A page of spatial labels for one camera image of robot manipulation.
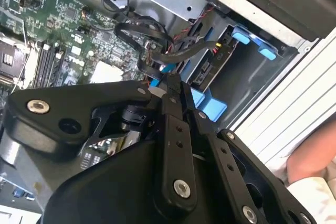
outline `metal bracket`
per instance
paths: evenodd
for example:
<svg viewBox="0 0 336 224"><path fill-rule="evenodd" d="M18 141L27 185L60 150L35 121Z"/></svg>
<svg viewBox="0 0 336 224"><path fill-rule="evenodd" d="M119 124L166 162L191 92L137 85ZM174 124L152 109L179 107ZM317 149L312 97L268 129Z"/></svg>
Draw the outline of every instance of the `metal bracket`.
<svg viewBox="0 0 336 224"><path fill-rule="evenodd" d="M196 181L190 128L182 119L179 100L181 78L177 74L165 75L164 78L168 90L162 96L162 115L158 120L154 201L165 216L179 218L196 207Z"/></svg>

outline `silver bolt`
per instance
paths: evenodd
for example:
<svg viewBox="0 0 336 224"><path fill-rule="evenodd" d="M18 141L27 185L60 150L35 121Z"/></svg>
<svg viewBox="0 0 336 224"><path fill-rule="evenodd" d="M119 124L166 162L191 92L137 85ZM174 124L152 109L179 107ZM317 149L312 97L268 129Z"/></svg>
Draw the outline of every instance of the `silver bolt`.
<svg viewBox="0 0 336 224"><path fill-rule="evenodd" d="M233 134L232 134L231 132L226 133L226 135L227 135L231 140L235 139L235 136L233 136Z"/></svg>
<svg viewBox="0 0 336 224"><path fill-rule="evenodd" d="M139 92L139 93L142 93L142 94L146 94L146 91L144 91L144 90L141 89L141 88L138 88L138 92Z"/></svg>
<svg viewBox="0 0 336 224"><path fill-rule="evenodd" d="M50 106L42 100L31 100L27 103L27 109L35 114L45 114L50 110Z"/></svg>
<svg viewBox="0 0 336 224"><path fill-rule="evenodd" d="M252 224L256 224L258 219L257 219L257 216L256 214L253 212L253 210L248 207L248 206L243 206L243 213L246 217L246 219L252 223Z"/></svg>
<svg viewBox="0 0 336 224"><path fill-rule="evenodd" d="M190 187L185 181L181 179L175 180L174 190L182 198L186 199L190 197L191 194Z"/></svg>
<svg viewBox="0 0 336 224"><path fill-rule="evenodd" d="M301 213L301 217L303 218L303 220L305 221L305 223L311 224L310 219L308 219L308 217L303 212Z"/></svg>
<svg viewBox="0 0 336 224"><path fill-rule="evenodd" d="M204 114L202 111L200 111L198 114L201 118L206 119L206 114Z"/></svg>
<svg viewBox="0 0 336 224"><path fill-rule="evenodd" d="M172 97L170 97L169 100L170 100L171 102L173 102L173 103L177 103L177 101L176 101L174 98L172 98Z"/></svg>

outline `mounting hole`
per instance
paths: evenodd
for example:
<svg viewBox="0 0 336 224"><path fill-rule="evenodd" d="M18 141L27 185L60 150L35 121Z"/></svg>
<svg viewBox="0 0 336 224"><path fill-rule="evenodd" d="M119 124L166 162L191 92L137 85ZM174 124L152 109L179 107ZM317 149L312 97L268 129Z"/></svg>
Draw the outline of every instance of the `mounting hole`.
<svg viewBox="0 0 336 224"><path fill-rule="evenodd" d="M299 218L292 212L292 211L288 211L289 217L293 220L293 222L295 224L300 224L300 220Z"/></svg>
<svg viewBox="0 0 336 224"><path fill-rule="evenodd" d="M177 141L177 142L176 142L176 145L177 145L179 148L183 148L183 144L181 143L181 141Z"/></svg>
<svg viewBox="0 0 336 224"><path fill-rule="evenodd" d="M80 123L71 118L63 118L59 121L58 127L67 134L77 134L81 131Z"/></svg>
<svg viewBox="0 0 336 224"><path fill-rule="evenodd" d="M231 170L232 172L235 170L234 168L233 168L233 166L232 165L227 165L227 168L229 168L229 170Z"/></svg>

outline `green circuit board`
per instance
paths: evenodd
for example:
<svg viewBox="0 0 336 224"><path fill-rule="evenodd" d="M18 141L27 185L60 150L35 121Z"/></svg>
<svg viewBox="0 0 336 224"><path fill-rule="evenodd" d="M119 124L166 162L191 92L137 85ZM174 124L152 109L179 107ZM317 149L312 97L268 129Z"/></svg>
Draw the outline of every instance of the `green circuit board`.
<svg viewBox="0 0 336 224"><path fill-rule="evenodd" d="M82 16L84 8L87 6L78 0L0 0L0 26L22 35L24 22L30 39L64 50L58 85L90 82L100 61L119 68L123 80L143 80L144 74L137 69L138 53L113 31L92 28ZM116 24L99 12L93 11L91 17L91 22L101 27L113 28ZM134 35L134 39L144 47L155 43L144 36Z"/></svg>

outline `motherboard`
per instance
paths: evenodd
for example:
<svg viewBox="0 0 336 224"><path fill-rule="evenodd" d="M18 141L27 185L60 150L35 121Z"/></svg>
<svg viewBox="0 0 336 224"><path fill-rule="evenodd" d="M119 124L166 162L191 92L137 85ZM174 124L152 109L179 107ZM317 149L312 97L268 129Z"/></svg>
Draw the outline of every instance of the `motherboard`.
<svg viewBox="0 0 336 224"><path fill-rule="evenodd" d="M91 11L90 17L84 10ZM1 32L22 36L26 30L29 40L39 42L37 65L42 65L33 88L143 80L138 53L114 35L115 25L78 0L0 0ZM133 38L144 47L157 47L144 36ZM148 51L143 57L149 57Z"/></svg>

